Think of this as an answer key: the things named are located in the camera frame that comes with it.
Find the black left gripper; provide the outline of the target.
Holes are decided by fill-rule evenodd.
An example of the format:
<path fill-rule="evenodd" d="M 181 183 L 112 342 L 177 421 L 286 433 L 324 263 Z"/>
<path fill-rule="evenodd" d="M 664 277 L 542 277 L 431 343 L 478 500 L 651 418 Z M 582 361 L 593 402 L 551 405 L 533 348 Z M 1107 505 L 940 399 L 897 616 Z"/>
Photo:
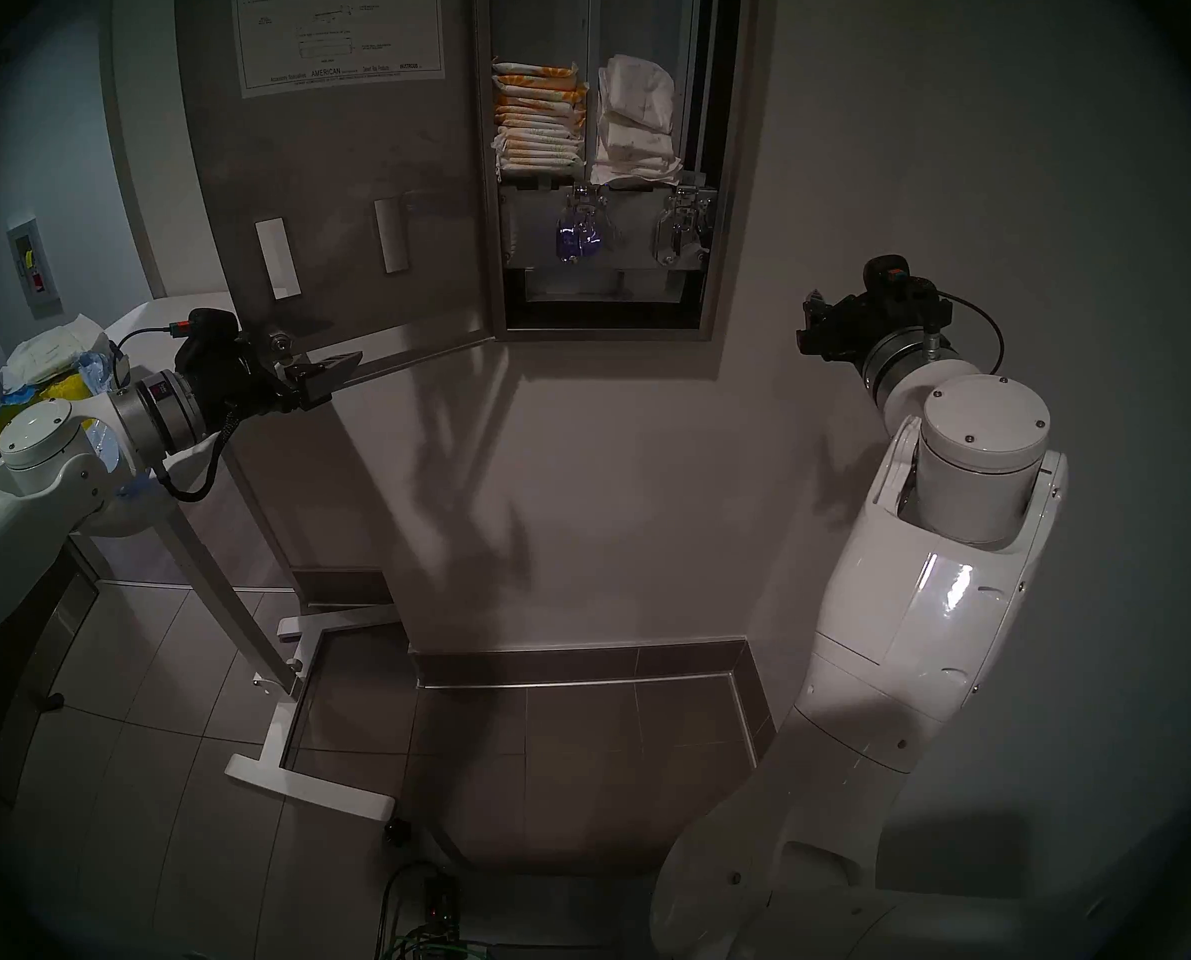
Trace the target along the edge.
<path fill-rule="evenodd" d="M 191 389 L 206 429 L 224 429 L 252 416 L 288 414 L 330 403 L 362 361 L 361 350 L 335 354 L 322 361 L 301 357 L 297 341 L 283 330 L 255 339 L 262 361 L 291 363 L 291 388 L 279 380 L 238 338 L 188 338 L 181 347 L 181 378 Z"/>

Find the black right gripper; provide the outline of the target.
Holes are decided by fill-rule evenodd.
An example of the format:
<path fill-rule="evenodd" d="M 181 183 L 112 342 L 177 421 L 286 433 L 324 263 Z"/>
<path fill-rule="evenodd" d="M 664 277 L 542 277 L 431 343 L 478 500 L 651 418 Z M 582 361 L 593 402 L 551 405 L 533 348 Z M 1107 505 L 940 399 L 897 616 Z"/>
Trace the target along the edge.
<path fill-rule="evenodd" d="M 872 293 L 849 294 L 828 303 L 819 289 L 811 289 L 802 308 L 804 325 L 797 330 L 799 353 L 827 362 L 849 362 L 858 369 L 874 347 L 906 328 L 905 312 Z"/>

